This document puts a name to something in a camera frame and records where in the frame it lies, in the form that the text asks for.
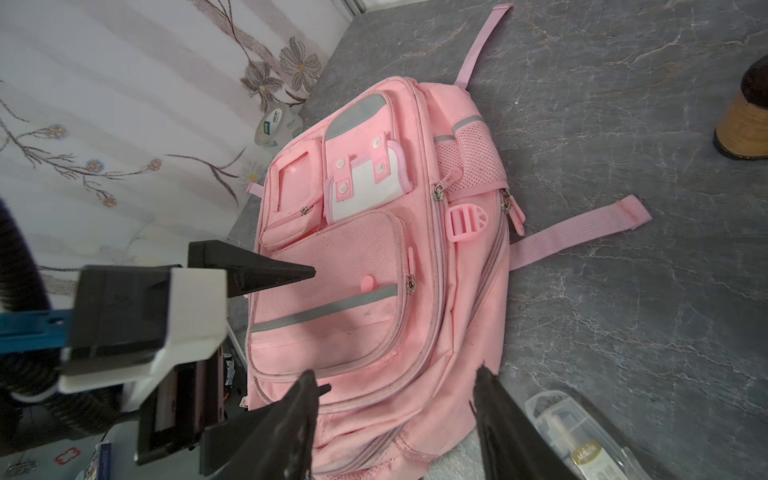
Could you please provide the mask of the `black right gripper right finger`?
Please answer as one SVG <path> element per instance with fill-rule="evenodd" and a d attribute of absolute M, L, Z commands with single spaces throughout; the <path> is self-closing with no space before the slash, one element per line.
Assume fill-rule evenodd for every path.
<path fill-rule="evenodd" d="M 472 410 L 487 479 L 576 477 L 486 366 L 476 372 Z"/>

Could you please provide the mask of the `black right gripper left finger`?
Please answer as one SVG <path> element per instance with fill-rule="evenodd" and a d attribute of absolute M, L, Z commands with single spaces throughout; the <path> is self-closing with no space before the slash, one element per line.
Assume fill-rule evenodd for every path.
<path fill-rule="evenodd" d="M 273 407 L 279 422 L 274 429 L 275 457 L 279 456 L 281 477 L 216 477 L 217 479 L 310 479 L 312 448 L 320 397 L 331 386 L 320 386 L 311 370 L 303 372 L 285 396 L 265 407 Z"/>

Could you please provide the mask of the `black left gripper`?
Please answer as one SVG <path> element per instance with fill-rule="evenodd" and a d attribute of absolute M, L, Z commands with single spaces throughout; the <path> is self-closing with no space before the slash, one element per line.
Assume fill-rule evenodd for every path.
<path fill-rule="evenodd" d="M 265 257 L 221 240 L 190 242 L 187 266 L 224 270 L 228 298 L 316 275 L 312 266 Z M 280 457 L 274 456 L 279 422 L 274 408 L 222 422 L 224 379 L 221 348 L 207 360 L 175 366 L 140 407 L 135 463 L 149 464 L 200 441 L 203 477 L 281 477 Z"/>

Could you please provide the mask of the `clear plastic pencil case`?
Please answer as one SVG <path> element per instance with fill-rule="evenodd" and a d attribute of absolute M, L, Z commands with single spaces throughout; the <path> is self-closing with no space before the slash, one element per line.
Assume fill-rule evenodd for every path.
<path fill-rule="evenodd" d="M 620 446 L 567 393 L 538 393 L 525 402 L 524 409 L 540 436 L 577 478 L 650 479 L 632 451 Z"/>

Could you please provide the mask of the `pink student backpack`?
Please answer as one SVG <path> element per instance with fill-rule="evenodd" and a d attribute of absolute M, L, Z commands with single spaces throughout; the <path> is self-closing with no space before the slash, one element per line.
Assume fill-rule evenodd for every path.
<path fill-rule="evenodd" d="M 634 196 L 527 235 L 467 86 L 496 6 L 451 84 L 391 77 L 292 140 L 261 191 L 256 250 L 314 277 L 249 300 L 250 409 L 312 371 L 314 479 L 419 479 L 474 428 L 503 353 L 509 274 L 650 220 Z"/>

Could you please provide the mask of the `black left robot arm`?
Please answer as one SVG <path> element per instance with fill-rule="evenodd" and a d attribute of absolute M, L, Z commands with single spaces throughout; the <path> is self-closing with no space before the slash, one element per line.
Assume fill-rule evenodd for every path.
<path fill-rule="evenodd" d="M 14 453 L 136 420 L 134 460 L 198 453 L 209 479 L 307 479 L 324 388 L 303 373 L 277 402 L 225 409 L 228 302 L 311 279 L 310 266 L 219 240 L 185 265 L 91 265 L 54 309 L 8 210 L 1 213 L 1 447 Z"/>

